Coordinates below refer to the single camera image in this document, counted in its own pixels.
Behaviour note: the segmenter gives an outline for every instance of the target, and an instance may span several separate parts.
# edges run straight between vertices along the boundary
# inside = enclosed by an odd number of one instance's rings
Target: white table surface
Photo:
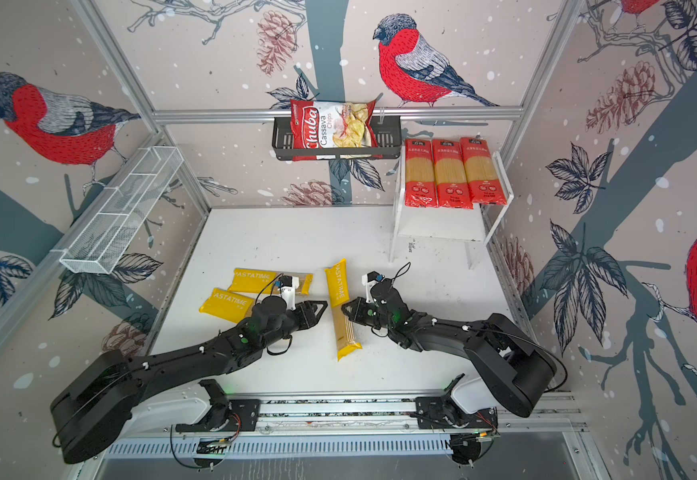
[[[493,266],[483,260],[469,270],[462,242],[400,241],[396,261],[389,264],[392,220],[391,206],[213,210],[152,353],[195,345],[234,326],[199,308],[214,287],[228,287],[235,268],[314,273],[311,295],[296,300],[328,300],[324,268],[342,258],[352,298],[365,295],[362,274],[377,270],[393,276],[411,261],[409,273],[395,282],[409,308],[450,320],[484,320],[492,312],[510,316]],[[443,389],[458,374],[474,371],[469,360],[402,350],[368,327],[355,325],[354,332],[363,349],[338,362],[328,307],[317,326],[293,334],[285,355],[264,353],[217,379],[228,393],[420,392]],[[286,342],[278,342],[272,351],[284,347]]]

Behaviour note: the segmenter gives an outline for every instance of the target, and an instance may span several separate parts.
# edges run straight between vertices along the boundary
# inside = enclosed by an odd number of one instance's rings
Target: white stand
[[[394,229],[389,263],[394,261],[397,238],[400,236],[418,236],[442,240],[459,240],[466,245],[466,261],[469,270],[473,269],[487,254],[487,243],[492,238],[501,219],[506,215],[508,206],[514,200],[514,191],[508,183],[506,169],[501,154],[497,151],[492,156],[498,180],[506,194],[506,205],[475,205],[473,210],[462,208],[416,208],[405,206],[405,148],[402,147],[399,158],[399,175],[397,177],[396,195],[394,196]],[[486,229],[489,221],[485,213],[489,209],[500,208],[495,221]]]

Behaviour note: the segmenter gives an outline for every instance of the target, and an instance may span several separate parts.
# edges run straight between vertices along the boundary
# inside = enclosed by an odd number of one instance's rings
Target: pine cone illustration
[[[530,260],[530,255],[525,252],[525,249],[519,245],[519,239],[516,236],[509,240],[504,239],[503,256],[508,265],[508,271],[511,273],[511,278],[517,286],[520,294],[524,294],[535,279],[533,271],[533,262]]]
[[[268,10],[258,24],[258,36],[258,68],[270,77],[275,68],[284,69],[296,51],[296,27],[284,14]]]
[[[142,317],[133,319],[135,315],[128,319],[129,322],[122,322],[113,327],[111,332],[104,337],[100,349],[104,352],[119,350],[124,356],[137,354],[146,344],[147,334],[142,329],[143,323],[148,321],[149,316],[142,315]]]
[[[621,124],[636,120],[655,93],[655,68],[648,62],[637,62],[624,70],[607,89],[607,94],[597,100],[597,106],[586,115],[586,130],[597,127],[602,133]]]
[[[300,187],[290,184],[287,197],[282,197],[282,201],[292,206],[333,205],[342,203],[343,198],[330,184],[310,180],[307,184],[300,184]]]

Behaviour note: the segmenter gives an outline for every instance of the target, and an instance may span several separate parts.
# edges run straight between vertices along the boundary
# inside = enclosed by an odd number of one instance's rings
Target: pasta package
[[[461,146],[454,141],[436,139],[431,141],[431,145],[439,206],[473,210],[461,159]]]
[[[341,305],[351,300],[349,286],[346,283],[346,259],[344,258],[330,268],[325,268],[324,273],[327,274],[332,324],[335,328],[335,344],[338,347],[338,361],[340,361],[354,350],[362,348],[362,344],[354,338],[352,323],[341,310]]]
[[[405,140],[405,205],[438,206],[428,140]]]
[[[252,314],[255,300],[244,295],[216,288],[209,299],[200,306],[201,313],[209,313],[230,322],[239,323]]]
[[[471,201],[477,204],[506,205],[506,195],[497,178],[488,142],[480,138],[462,138],[461,150]]]
[[[366,104],[337,101],[290,101],[293,148],[359,148],[377,147],[370,128],[375,101]],[[293,160],[334,159],[334,155],[295,157]],[[341,158],[367,155],[341,155]]]
[[[228,288],[229,292],[242,293],[268,293],[279,294],[279,288],[273,285],[272,280],[277,275],[297,276],[299,281],[296,294],[308,295],[308,289],[314,281],[314,274],[296,274],[293,272],[269,272],[266,270],[250,270],[247,268],[235,268],[234,280]]]

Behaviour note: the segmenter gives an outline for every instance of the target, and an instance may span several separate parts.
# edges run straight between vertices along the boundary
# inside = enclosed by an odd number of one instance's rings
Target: bird's head
[[[397,33],[407,28],[416,29],[417,27],[418,25],[415,24],[415,20],[410,15],[405,13],[391,14],[384,17],[378,24],[375,33],[373,33],[373,39],[380,40],[384,46],[388,47]]]
[[[12,95],[15,91],[28,85],[23,77],[9,72],[0,72],[0,118],[6,121],[16,121]]]

